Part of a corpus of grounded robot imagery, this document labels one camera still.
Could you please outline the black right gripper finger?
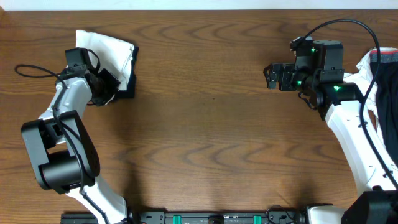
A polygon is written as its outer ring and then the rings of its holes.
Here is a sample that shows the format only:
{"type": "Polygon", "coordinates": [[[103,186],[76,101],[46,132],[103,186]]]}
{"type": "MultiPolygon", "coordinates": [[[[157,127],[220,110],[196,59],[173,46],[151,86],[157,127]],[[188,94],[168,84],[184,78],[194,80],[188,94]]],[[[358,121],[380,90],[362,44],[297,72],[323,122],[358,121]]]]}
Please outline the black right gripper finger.
{"type": "Polygon", "coordinates": [[[277,78],[279,76],[279,64],[271,63],[263,69],[266,78],[277,78]]]}
{"type": "Polygon", "coordinates": [[[277,73],[267,74],[267,87],[268,89],[276,89],[278,84],[279,75],[277,73]]]}

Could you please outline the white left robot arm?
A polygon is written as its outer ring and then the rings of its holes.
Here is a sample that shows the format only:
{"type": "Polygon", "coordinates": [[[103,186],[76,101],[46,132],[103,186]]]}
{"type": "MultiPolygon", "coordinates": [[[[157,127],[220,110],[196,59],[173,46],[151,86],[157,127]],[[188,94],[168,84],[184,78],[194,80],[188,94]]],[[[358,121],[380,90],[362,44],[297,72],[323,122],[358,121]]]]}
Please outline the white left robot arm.
{"type": "Polygon", "coordinates": [[[50,106],[21,127],[37,182],[79,201],[98,223],[132,223],[126,200],[100,174],[98,153],[81,120],[89,102],[103,106],[113,97],[119,80],[84,66],[68,67],[56,78],[50,106]]]}

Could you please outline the white printed t-shirt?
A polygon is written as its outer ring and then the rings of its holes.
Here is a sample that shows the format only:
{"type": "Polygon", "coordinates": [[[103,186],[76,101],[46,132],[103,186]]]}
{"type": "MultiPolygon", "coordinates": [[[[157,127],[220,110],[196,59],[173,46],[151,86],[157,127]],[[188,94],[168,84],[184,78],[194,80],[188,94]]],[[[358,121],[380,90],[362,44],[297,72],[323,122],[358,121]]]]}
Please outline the white printed t-shirt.
{"type": "Polygon", "coordinates": [[[76,30],[76,46],[91,49],[100,59],[100,70],[107,69],[121,82],[119,90],[126,90],[136,45],[115,37],[76,30]]]}

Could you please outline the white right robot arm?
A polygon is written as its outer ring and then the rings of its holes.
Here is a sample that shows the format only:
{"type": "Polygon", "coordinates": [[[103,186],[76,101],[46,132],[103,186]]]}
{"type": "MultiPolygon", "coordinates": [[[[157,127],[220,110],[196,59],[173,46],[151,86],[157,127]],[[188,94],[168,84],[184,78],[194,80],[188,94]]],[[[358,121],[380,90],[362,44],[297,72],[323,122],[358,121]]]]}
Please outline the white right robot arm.
{"type": "Polygon", "coordinates": [[[264,69],[267,86],[298,91],[337,137],[358,191],[348,209],[309,205],[295,223],[397,223],[397,166],[371,127],[354,83],[343,81],[340,66],[272,63],[264,69]]]}

